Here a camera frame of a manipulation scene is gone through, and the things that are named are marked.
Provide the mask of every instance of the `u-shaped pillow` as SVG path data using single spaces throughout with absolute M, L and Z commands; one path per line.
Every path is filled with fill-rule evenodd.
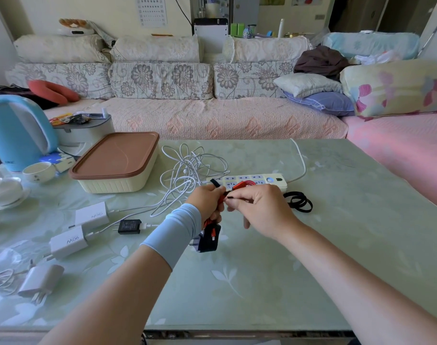
M 51 102 L 64 105 L 68 102 L 77 102 L 79 95 L 71 89 L 44 80 L 28 81 L 28 88 L 38 97 L 47 99 Z

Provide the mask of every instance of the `brown lid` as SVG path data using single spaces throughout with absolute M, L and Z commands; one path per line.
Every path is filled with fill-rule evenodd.
M 158 145 L 156 132 L 117 132 L 103 137 L 70 169 L 75 180 L 130 178 L 142 173 Z

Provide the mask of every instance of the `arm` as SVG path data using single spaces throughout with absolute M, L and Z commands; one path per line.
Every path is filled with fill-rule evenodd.
M 76 307 L 41 341 L 41 345 L 140 344 L 146 320 L 172 269 L 208 218 L 220 222 L 225 188 L 195 189 L 169 214 L 86 301 Z
M 242 199 L 253 200 L 253 204 Z M 299 221 L 275 185 L 231 192 L 244 226 L 283 244 L 313 275 L 362 345 L 437 344 L 437 319 Z

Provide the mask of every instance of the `wall picture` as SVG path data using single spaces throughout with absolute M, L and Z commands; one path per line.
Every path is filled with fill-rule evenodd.
M 280 6 L 284 5 L 286 0 L 260 0 L 260 6 Z
M 292 6 L 319 6 L 323 0 L 292 0 Z

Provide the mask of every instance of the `black bag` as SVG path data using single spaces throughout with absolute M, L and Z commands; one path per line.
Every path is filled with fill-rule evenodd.
M 24 98 L 31 99 L 39 105 L 43 110 L 55 108 L 59 104 L 51 102 L 50 100 L 38 97 L 36 94 L 31 92 L 28 88 L 22 88 L 16 85 L 11 86 L 0 86 L 0 94 L 15 94 Z

